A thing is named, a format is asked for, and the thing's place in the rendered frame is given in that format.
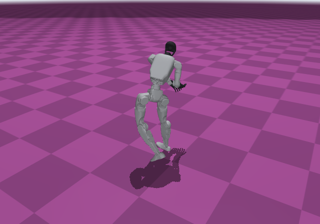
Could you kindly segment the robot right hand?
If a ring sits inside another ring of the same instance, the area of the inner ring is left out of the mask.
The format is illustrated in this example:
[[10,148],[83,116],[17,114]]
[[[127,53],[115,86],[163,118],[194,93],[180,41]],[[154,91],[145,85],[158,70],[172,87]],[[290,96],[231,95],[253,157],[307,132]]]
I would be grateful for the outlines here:
[[178,87],[178,89],[181,89],[181,88],[184,88],[187,84],[181,84],[180,83],[180,86]]

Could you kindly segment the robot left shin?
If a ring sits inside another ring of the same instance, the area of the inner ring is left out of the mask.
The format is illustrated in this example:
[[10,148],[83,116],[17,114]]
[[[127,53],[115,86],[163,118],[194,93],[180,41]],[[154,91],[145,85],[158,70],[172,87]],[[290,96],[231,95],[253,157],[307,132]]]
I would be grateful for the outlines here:
[[160,151],[154,141],[154,138],[153,138],[151,131],[150,130],[146,131],[144,129],[143,125],[141,125],[141,124],[139,124],[137,126],[137,129],[138,129],[140,136],[144,140],[144,142],[151,148],[151,150],[155,153],[155,155],[158,155],[160,153]]

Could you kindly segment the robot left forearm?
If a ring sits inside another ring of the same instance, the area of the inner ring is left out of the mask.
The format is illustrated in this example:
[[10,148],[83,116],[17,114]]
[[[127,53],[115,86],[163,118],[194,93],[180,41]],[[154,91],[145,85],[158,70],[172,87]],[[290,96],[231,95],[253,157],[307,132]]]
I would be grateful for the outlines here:
[[168,83],[168,85],[172,85],[173,83],[171,82],[171,79],[169,77],[169,79],[166,81],[166,83]]

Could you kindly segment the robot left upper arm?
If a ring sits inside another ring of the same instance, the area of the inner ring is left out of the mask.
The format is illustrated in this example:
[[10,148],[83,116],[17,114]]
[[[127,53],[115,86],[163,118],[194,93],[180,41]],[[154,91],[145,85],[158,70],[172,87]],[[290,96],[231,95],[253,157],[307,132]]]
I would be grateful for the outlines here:
[[150,62],[150,64],[152,65],[153,60],[154,60],[155,54],[150,55],[150,57],[148,58],[148,61]]

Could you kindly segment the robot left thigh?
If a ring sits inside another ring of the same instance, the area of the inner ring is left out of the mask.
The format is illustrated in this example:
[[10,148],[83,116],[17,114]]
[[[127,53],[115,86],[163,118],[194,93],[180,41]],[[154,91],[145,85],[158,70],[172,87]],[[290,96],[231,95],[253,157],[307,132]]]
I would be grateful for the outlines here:
[[138,125],[143,125],[145,131],[148,130],[148,124],[144,122],[144,117],[145,117],[145,112],[146,112],[146,104],[149,102],[151,95],[149,92],[146,93],[139,93],[136,97],[136,102],[135,102],[135,120],[136,124]]

